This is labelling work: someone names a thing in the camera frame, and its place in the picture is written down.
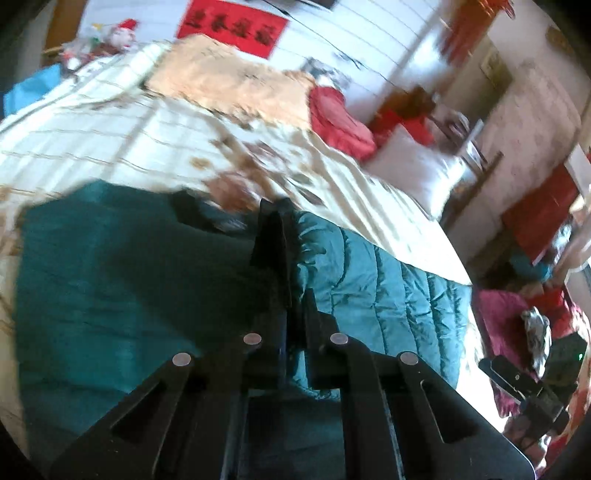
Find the wooden chair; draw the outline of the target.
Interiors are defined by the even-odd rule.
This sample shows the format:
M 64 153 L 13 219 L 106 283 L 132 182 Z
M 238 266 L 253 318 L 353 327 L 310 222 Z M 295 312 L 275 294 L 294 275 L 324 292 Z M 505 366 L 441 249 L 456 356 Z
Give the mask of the wooden chair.
M 441 149 L 458 157 L 464 168 L 461 179 L 452 189 L 440 221 L 444 229 L 449 230 L 482 191 L 504 159 L 504 154 L 497 151 L 487 157 L 481 151 L 477 140 L 484 128 L 482 119 L 471 125 L 462 114 L 455 111 L 449 111 L 446 116 L 432 113 L 428 119 L 446 138 L 439 142 Z

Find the framed portrait photo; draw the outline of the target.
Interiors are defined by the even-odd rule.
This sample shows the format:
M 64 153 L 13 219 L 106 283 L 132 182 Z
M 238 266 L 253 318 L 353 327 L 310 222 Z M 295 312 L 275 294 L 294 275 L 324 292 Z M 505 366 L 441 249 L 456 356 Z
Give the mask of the framed portrait photo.
M 305 60 L 301 71 L 310 74 L 318 86 L 335 88 L 342 93 L 349 89 L 352 82 L 352 79 L 342 71 L 311 57 Z

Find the red heart-shaped cushion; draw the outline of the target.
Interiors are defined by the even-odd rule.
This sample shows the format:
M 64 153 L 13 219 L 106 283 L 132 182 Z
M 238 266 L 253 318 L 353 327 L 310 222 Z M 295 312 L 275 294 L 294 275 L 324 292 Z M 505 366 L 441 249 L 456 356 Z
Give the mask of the red heart-shaped cushion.
M 366 161 L 377 151 L 373 133 L 346 110 L 346 99 L 338 89 L 315 86 L 308 95 L 311 129 L 325 144 L 356 159 Z

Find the cream floral bed sheet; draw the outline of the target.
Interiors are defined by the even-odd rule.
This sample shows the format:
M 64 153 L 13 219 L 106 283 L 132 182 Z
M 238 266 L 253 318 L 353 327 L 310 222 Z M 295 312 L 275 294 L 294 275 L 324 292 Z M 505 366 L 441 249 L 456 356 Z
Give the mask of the cream floral bed sheet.
M 153 43 L 94 61 L 1 124 L 1 418 L 26 454 L 33 430 L 17 380 L 11 312 L 17 217 L 90 181 L 205 193 L 221 174 L 239 173 L 256 194 L 287 196 L 403 261 L 468 279 L 439 223 L 450 194 L 441 182 L 392 186 L 313 132 L 259 120 L 239 125 L 185 100 L 146 93 L 142 80 L 165 49 Z

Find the blue paper bag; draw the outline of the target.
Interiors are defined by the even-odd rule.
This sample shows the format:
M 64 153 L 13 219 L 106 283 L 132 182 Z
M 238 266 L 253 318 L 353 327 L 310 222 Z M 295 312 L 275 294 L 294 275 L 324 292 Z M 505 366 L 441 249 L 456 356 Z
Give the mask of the blue paper bag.
M 35 103 L 60 82 L 61 67 L 54 64 L 16 83 L 7 93 L 1 95 L 1 118 L 4 119 Z

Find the yellow ruffled pillow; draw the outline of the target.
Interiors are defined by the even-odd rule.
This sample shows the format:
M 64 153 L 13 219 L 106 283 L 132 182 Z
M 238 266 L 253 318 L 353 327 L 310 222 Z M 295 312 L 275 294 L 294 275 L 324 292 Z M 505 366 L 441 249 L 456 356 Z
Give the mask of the yellow ruffled pillow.
M 174 42 L 158 59 L 146 88 L 240 120 L 311 128 L 308 95 L 315 79 L 310 74 L 246 59 L 204 34 Z

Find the white satin pillow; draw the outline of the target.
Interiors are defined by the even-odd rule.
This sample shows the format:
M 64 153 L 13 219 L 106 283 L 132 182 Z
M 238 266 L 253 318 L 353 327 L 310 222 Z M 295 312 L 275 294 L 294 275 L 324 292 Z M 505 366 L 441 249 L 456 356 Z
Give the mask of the white satin pillow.
M 418 143 L 404 126 L 398 125 L 387 143 L 365 164 L 365 170 L 404 191 L 429 217 L 440 220 L 466 165 L 459 156 Z

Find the plush toy with red hat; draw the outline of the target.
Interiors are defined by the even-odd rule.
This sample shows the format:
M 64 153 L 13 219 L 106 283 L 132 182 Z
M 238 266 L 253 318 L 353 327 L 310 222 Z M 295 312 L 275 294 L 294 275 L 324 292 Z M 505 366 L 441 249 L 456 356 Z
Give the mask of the plush toy with red hat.
M 136 40 L 135 30 L 138 22 L 126 19 L 113 26 L 106 37 L 106 42 L 117 51 L 129 49 Z

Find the dark green quilted puffer jacket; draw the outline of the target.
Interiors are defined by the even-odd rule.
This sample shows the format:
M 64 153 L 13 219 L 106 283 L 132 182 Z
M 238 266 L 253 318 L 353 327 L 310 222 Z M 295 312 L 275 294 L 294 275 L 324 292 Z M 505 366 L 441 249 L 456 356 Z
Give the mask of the dark green quilted puffer jacket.
M 352 230 L 267 205 L 283 231 L 263 258 L 295 299 L 370 350 L 415 352 L 459 381 L 472 290 L 402 261 Z M 250 262 L 256 212 L 102 181 L 30 208 L 16 281 L 16 355 L 30 457 L 56 458 L 174 354 L 203 355 L 245 333 L 266 277 Z

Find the red Chinese characters banner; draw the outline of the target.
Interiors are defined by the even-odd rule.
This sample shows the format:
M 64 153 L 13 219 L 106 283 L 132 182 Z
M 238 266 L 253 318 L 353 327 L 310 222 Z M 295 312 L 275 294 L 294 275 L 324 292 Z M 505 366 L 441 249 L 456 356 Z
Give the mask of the red Chinese characters banner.
M 267 59 L 286 27 L 286 18 L 263 10 L 225 1 L 195 0 L 187 7 L 176 38 L 204 34 Z

